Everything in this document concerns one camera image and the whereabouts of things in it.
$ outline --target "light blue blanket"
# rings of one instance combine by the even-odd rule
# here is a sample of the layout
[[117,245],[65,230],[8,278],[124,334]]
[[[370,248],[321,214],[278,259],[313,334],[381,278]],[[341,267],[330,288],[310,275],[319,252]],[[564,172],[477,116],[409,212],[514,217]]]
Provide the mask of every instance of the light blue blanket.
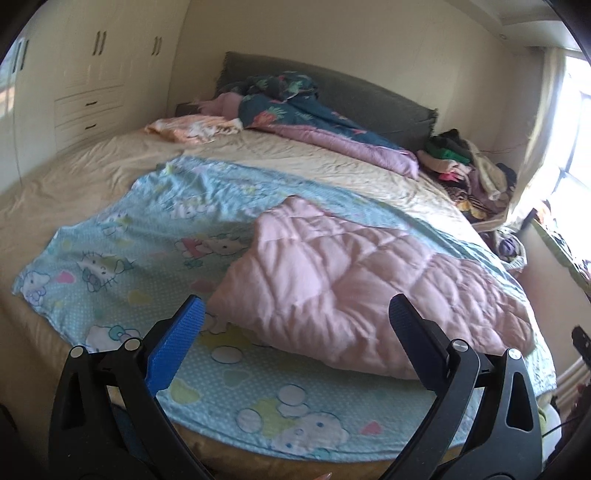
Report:
[[[72,345],[116,349],[169,318],[191,293],[211,295],[251,243],[255,218],[297,194],[346,219],[406,229],[433,249],[481,262],[504,290],[520,286],[490,251],[460,242],[376,200],[300,177],[180,157],[141,177],[105,212],[61,228],[17,278],[22,294]],[[536,394],[555,387],[547,348],[528,359]],[[207,317],[171,387],[169,417],[265,455],[331,462],[395,457],[433,401],[418,382],[334,370],[260,345]],[[454,445],[466,438],[475,395]]]

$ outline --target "blue gripper pad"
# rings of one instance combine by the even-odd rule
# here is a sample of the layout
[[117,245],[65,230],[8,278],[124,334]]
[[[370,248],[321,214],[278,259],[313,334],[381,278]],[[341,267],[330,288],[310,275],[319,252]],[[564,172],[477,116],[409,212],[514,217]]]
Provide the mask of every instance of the blue gripper pad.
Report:
[[173,324],[148,357],[146,386],[155,397],[170,386],[205,320],[205,305],[199,297],[189,298],[174,314]]

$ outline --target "gray headboard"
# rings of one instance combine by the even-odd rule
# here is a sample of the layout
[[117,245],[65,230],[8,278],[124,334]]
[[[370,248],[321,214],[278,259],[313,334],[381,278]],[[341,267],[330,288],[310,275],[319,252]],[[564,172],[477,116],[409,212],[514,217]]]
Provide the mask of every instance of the gray headboard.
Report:
[[295,70],[309,75],[319,87],[319,100],[359,125],[411,151],[433,132],[437,111],[365,80],[299,61],[229,51],[216,90],[248,76]]

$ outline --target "white curtain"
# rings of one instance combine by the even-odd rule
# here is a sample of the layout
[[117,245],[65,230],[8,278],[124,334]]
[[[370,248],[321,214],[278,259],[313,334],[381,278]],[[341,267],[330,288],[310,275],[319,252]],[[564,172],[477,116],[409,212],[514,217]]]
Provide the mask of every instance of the white curtain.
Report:
[[545,182],[536,181],[550,145],[554,114],[566,73],[566,52],[561,48],[547,48],[544,52],[540,104],[534,129],[527,144],[524,161],[517,174],[517,185],[507,210],[498,217],[477,223],[479,232],[494,230],[502,225],[517,231],[537,200],[544,193]]

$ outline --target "beige bed sheet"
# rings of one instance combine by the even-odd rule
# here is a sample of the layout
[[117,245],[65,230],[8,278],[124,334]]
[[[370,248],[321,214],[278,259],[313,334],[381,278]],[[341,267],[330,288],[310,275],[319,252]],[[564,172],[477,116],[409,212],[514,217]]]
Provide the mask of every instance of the beige bed sheet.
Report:
[[[0,197],[0,314],[25,332],[57,377],[70,349],[45,318],[11,294],[18,273],[46,247],[59,227],[74,225],[117,201],[141,175],[180,154],[235,161],[297,174],[379,199],[455,237],[483,245],[447,195],[427,177],[409,180],[379,167],[275,135],[244,131],[184,148],[156,135],[133,132],[59,158],[25,179],[22,190]],[[213,469],[245,479],[373,479],[389,462],[327,464],[256,455],[177,427]]]

